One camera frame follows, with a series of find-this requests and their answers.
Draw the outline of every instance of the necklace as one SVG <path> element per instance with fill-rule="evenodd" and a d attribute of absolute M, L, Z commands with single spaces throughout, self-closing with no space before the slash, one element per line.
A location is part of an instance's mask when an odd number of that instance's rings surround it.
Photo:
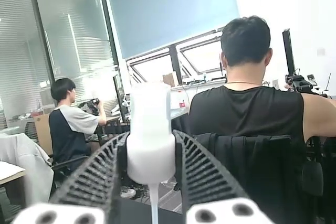
<path fill-rule="evenodd" d="M 252 84 L 252 85 L 261 86 L 260 84 L 253 83 L 253 82 L 248 82 L 248 81 L 232 81 L 232 82 L 227 82 L 226 84 L 232 84 L 232 83 L 245 83 L 245 84 Z"/>

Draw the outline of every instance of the cardboard box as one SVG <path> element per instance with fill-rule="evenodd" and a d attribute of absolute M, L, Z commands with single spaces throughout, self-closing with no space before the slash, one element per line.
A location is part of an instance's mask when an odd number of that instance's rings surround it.
<path fill-rule="evenodd" d="M 51 145 L 51 135 L 49 128 L 49 114 L 35 116 L 34 122 L 40 146 L 48 155 L 51 155 L 53 149 Z"/>
<path fill-rule="evenodd" d="M 175 71 L 169 74 L 164 74 L 162 77 L 163 82 L 170 85 L 171 88 L 178 85 L 177 75 Z"/>

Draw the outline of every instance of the black and white t-shirt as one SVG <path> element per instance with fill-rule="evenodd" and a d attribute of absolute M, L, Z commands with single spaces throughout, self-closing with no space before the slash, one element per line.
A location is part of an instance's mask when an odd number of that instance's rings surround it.
<path fill-rule="evenodd" d="M 49 126 L 55 163 L 90 155 L 84 134 L 95 132 L 97 116 L 77 107 L 61 105 L 50 113 Z"/>

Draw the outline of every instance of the blue roller blind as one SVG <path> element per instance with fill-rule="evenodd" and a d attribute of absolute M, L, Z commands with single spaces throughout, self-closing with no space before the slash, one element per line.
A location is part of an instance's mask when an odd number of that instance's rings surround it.
<path fill-rule="evenodd" d="M 123 58 L 224 26 L 236 0 L 110 0 Z"/>

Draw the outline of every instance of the window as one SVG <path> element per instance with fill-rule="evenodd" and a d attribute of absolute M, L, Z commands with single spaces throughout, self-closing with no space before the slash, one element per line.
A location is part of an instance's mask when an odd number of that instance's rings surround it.
<path fill-rule="evenodd" d="M 162 81 L 173 72 L 168 48 L 127 61 L 133 83 Z"/>
<path fill-rule="evenodd" d="M 176 46 L 184 81 L 199 79 L 203 74 L 208 79 L 222 76 L 219 67 L 222 52 L 220 36 L 220 32 L 213 33 Z"/>
<path fill-rule="evenodd" d="M 49 104 L 40 36 L 32 0 L 0 0 L 0 130 L 9 127 L 11 133 L 27 133 L 18 128 L 31 120 L 30 113 L 42 113 Z M 36 138 L 36 132 L 29 135 Z"/>
<path fill-rule="evenodd" d="M 102 0 L 37 0 L 55 79 L 76 84 L 76 102 L 99 97 L 117 105 L 113 61 Z"/>

